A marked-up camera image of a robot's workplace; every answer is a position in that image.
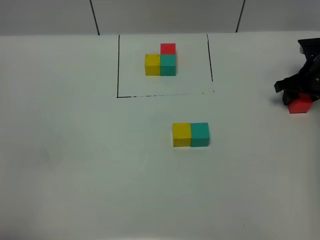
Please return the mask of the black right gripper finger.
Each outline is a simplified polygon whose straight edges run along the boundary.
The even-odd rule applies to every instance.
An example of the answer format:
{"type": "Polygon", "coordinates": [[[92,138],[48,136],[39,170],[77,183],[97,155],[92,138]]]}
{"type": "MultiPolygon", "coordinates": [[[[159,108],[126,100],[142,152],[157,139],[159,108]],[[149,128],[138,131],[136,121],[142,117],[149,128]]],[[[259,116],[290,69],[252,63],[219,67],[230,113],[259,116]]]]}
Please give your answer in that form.
{"type": "Polygon", "coordinates": [[[309,96],[310,96],[310,99],[312,100],[312,102],[315,102],[320,99],[319,93],[318,94],[309,94],[309,96]]]}
{"type": "Polygon", "coordinates": [[[297,92],[283,91],[282,101],[284,105],[288,105],[296,99],[299,99],[299,94],[297,92]]]}

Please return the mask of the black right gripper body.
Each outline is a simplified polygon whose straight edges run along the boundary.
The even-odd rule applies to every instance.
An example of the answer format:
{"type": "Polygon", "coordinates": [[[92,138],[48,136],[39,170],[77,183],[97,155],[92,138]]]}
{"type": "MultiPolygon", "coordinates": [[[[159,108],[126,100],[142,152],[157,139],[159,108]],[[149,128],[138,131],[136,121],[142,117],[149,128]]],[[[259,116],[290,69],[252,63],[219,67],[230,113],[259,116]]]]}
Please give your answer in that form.
{"type": "Polygon", "coordinates": [[[298,94],[319,94],[320,93],[320,56],[314,60],[306,60],[298,73],[277,81],[274,84],[276,93],[290,91],[298,94]]]}

